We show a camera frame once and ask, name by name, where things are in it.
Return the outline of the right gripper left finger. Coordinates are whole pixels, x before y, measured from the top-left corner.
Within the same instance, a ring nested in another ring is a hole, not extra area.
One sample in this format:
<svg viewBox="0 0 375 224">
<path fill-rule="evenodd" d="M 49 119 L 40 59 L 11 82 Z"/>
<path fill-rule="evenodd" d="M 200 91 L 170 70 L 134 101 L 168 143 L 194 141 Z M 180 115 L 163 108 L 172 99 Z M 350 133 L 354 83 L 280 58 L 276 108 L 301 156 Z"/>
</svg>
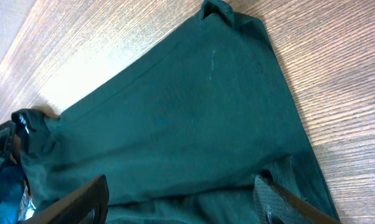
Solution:
<svg viewBox="0 0 375 224">
<path fill-rule="evenodd" d="M 105 175 L 99 175 L 22 224 L 104 224 L 109 191 Z"/>
</svg>

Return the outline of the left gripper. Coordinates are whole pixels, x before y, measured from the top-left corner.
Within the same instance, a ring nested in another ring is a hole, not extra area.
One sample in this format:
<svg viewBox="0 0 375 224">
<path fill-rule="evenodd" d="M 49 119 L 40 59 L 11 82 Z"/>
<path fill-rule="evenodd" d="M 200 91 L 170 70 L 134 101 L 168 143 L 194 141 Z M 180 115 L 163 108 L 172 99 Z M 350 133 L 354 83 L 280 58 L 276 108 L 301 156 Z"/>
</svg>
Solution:
<svg viewBox="0 0 375 224">
<path fill-rule="evenodd" d="M 16 124 L 14 122 L 6 121 L 0 124 L 0 170 L 11 162 L 19 164 L 19 159 L 13 157 L 15 134 Z"/>
</svg>

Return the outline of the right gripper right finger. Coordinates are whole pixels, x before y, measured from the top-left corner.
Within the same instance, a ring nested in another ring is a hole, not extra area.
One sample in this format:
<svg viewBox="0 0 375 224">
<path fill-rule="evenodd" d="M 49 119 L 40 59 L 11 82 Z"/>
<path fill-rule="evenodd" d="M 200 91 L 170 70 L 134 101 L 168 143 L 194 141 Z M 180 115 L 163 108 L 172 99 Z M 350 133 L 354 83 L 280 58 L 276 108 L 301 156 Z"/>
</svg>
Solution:
<svg viewBox="0 0 375 224">
<path fill-rule="evenodd" d="M 261 175 L 255 177 L 253 198 L 260 223 L 341 224 L 337 219 Z"/>
</svg>

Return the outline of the black polo shirt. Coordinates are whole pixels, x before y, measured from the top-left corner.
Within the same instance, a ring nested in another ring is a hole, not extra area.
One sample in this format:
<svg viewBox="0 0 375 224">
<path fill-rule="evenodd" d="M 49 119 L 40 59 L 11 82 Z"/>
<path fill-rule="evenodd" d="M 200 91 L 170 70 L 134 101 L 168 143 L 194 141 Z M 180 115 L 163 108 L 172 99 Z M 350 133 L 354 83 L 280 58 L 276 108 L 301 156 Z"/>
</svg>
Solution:
<svg viewBox="0 0 375 224">
<path fill-rule="evenodd" d="M 223 1 L 58 118 L 12 120 L 38 210 L 103 174 L 108 223 L 260 223 L 268 174 L 338 217 L 265 26 Z"/>
</svg>

